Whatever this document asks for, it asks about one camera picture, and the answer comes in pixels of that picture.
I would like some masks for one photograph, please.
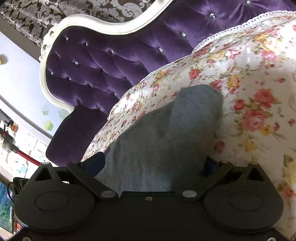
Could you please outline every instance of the black circular disc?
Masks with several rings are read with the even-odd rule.
[[[15,201],[14,210],[32,230],[61,232],[84,220],[94,204],[92,194],[80,186],[43,180],[31,183],[30,188],[24,187]]]
[[[207,213],[219,224],[240,232],[270,228],[283,213],[283,201],[266,182],[244,180],[218,186],[204,198]]]

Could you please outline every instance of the gray cloth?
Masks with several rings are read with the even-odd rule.
[[[222,113],[213,87],[182,89],[166,106],[145,114],[105,151],[96,179],[122,191],[181,191],[201,181]]]

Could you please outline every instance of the rhinestone tufting button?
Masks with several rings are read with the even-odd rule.
[[[216,15],[215,15],[214,13],[211,13],[211,14],[210,14],[210,18],[212,18],[212,19],[214,19],[214,20],[217,19],[217,18],[216,18]]]

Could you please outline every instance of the patterned curtain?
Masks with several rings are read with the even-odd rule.
[[[154,0],[8,0],[0,15],[41,47],[48,30],[72,14],[88,14],[108,22],[126,22],[142,14]]]

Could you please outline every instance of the tufted backrest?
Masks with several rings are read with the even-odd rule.
[[[126,36],[71,26],[48,55],[50,93],[106,115],[150,72],[191,53],[203,39],[264,12],[296,10],[290,0],[177,0],[152,24]]]

